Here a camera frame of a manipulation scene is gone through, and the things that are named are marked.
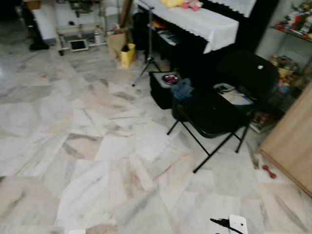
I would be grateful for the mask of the dark round bowl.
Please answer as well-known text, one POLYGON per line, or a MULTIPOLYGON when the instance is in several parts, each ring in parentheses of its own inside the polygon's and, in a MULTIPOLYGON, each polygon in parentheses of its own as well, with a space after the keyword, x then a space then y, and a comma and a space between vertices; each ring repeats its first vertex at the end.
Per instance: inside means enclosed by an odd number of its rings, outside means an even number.
POLYGON ((165 74, 161 76, 161 80, 166 84, 166 85, 176 85, 179 81, 180 78, 176 74, 165 74))

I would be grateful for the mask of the yellow bag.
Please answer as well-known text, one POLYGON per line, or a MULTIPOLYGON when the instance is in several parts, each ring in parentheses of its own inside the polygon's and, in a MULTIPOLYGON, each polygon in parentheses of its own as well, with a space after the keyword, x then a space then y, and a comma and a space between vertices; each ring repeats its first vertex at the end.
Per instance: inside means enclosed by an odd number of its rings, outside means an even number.
POLYGON ((132 62, 136 60, 135 53, 136 53, 136 45, 130 43, 122 46, 119 53, 119 60, 123 68, 129 68, 132 62))

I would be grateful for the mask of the white tablecloth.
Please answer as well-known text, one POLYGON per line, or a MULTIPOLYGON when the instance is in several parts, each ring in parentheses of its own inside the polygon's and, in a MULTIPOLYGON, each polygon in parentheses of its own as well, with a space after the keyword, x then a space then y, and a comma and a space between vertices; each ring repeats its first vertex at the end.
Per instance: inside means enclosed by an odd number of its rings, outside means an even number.
POLYGON ((219 13, 200 8, 198 11, 181 7, 166 7, 160 0, 138 0, 139 6, 151 9, 152 13, 181 29, 203 38, 207 45, 203 53, 211 53, 234 44, 238 21, 219 13))

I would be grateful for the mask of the glass shelf with toys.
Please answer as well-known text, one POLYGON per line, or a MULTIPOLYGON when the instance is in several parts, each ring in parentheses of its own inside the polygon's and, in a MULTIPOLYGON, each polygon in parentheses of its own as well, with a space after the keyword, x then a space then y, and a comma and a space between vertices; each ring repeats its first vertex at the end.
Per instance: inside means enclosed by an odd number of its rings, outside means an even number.
POLYGON ((312 0, 278 0, 256 55, 278 69, 267 107, 254 117, 256 133, 269 131, 310 83, 312 0))

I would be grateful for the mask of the white lace cloth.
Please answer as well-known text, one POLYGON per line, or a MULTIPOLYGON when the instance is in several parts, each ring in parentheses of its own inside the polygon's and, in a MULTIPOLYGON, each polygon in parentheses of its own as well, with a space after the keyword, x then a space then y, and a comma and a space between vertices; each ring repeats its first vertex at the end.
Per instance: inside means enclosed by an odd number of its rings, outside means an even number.
POLYGON ((242 14, 244 17, 249 18, 256 0, 207 0, 212 3, 227 6, 233 11, 242 14))

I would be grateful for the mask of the black box stool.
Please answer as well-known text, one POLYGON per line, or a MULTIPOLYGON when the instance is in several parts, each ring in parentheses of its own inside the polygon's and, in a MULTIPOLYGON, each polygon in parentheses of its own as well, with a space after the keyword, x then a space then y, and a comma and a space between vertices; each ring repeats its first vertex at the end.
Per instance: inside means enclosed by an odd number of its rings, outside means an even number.
POLYGON ((160 107, 163 110, 171 109, 173 105, 173 96, 172 93, 170 92, 171 85, 166 85, 161 80, 161 76, 165 74, 176 74, 180 78, 180 73, 178 71, 149 72, 150 95, 156 102, 156 105, 158 105, 158 107, 160 107))

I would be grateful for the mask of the black folding chair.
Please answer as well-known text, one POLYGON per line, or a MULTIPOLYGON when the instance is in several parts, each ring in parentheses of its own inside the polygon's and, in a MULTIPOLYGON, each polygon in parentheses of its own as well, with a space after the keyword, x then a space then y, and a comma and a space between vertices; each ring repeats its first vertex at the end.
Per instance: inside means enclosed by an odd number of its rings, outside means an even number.
POLYGON ((278 78, 278 68, 270 61, 249 51, 232 51, 219 61, 207 84, 195 89, 189 98, 173 101, 174 126, 181 123, 192 134, 186 125, 189 123, 204 138, 226 135, 212 152, 202 148, 207 157, 193 173, 198 172, 232 137, 240 142, 235 150, 239 152, 255 114, 268 108, 268 100, 278 78), (214 79, 232 85, 250 98, 249 111, 241 111, 220 95, 212 85, 214 79))

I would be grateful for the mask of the white framed tablet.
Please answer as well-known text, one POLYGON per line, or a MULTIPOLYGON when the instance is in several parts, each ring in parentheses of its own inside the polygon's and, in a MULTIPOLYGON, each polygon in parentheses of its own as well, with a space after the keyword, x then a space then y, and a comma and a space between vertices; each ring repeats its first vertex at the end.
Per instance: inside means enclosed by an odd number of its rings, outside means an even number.
POLYGON ((89 50, 89 43, 85 39, 70 40, 68 44, 72 52, 89 50))

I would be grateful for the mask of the black floor appliance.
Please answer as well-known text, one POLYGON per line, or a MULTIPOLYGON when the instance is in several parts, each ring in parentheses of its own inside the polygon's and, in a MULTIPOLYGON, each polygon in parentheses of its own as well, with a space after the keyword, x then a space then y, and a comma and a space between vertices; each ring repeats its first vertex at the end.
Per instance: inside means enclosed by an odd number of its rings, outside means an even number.
POLYGON ((29 49, 31 51, 49 49, 49 45, 44 41, 39 31, 37 20, 33 12, 29 9, 29 7, 27 7, 26 3, 22 3, 21 5, 21 15, 32 40, 32 43, 29 45, 29 49))

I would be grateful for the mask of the blue cloth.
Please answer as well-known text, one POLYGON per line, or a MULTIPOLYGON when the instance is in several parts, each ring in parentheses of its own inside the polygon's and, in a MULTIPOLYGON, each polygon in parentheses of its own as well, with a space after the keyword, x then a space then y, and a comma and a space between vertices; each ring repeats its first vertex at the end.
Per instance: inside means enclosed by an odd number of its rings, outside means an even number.
POLYGON ((185 100, 190 98, 193 90, 192 81, 188 78, 180 79, 176 84, 170 87, 170 92, 176 100, 185 100))

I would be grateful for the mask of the light wooden cabinet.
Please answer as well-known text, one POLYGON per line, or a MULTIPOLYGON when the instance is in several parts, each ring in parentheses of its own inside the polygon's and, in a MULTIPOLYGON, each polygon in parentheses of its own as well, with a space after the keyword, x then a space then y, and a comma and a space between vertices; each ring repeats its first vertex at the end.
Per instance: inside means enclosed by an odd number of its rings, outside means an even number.
POLYGON ((259 147, 259 153, 312 196, 312 85, 308 85, 259 147))

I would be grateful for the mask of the black tripod stand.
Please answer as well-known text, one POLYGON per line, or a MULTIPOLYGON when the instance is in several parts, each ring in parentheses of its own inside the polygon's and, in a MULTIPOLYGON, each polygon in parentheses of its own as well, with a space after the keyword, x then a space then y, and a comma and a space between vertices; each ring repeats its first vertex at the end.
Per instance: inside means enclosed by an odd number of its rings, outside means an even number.
POLYGON ((155 28, 153 24, 154 7, 150 5, 148 2, 146 2, 145 0, 138 0, 138 1, 140 2, 141 7, 147 10, 148 12, 148 24, 147 24, 148 45, 146 47, 145 62, 144 62, 142 71, 140 72, 140 74, 138 74, 138 76, 132 83, 132 87, 136 87, 137 83, 142 78, 143 74, 147 71, 150 65, 153 65, 157 69, 157 71, 162 72, 162 69, 160 68, 160 66, 158 65, 158 63, 156 62, 153 56, 153 34, 154 34, 153 31, 155 28))

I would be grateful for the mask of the small red dumbbell toy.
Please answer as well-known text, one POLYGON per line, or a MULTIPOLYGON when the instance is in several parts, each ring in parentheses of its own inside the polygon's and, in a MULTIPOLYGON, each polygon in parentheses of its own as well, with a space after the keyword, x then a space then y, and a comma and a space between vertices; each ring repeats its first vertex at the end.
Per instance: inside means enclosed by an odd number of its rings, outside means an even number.
POLYGON ((263 166, 262 166, 262 169, 265 170, 265 171, 268 173, 268 176, 269 176, 271 179, 277 178, 277 175, 271 171, 271 169, 268 167, 268 165, 263 165, 263 166))

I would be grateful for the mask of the black piano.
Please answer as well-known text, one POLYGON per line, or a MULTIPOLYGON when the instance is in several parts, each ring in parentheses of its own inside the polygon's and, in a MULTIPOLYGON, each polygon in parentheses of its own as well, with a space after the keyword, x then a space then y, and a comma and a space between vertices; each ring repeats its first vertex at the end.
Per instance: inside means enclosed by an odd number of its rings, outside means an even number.
POLYGON ((201 8, 238 21, 239 26, 234 44, 205 54, 203 49, 207 45, 207 41, 153 14, 154 18, 164 20, 166 24, 171 25, 173 31, 180 38, 180 42, 173 49, 170 62, 172 67, 181 69, 182 75, 188 78, 213 71, 216 63, 231 51, 242 49, 254 53, 278 6, 278 0, 256 0, 249 18, 246 18, 227 6, 207 0, 200 1, 203 3, 201 8))

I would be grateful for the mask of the metal rack cart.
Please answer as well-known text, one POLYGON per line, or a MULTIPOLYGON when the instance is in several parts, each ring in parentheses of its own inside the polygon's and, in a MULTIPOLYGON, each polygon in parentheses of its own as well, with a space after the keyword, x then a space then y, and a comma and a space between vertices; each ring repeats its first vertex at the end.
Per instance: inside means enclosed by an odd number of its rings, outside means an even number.
POLYGON ((70 40, 85 39, 89 48, 107 45, 105 29, 108 24, 106 16, 106 0, 54 0, 69 9, 73 19, 62 21, 54 27, 55 45, 58 55, 76 53, 69 49, 70 40))

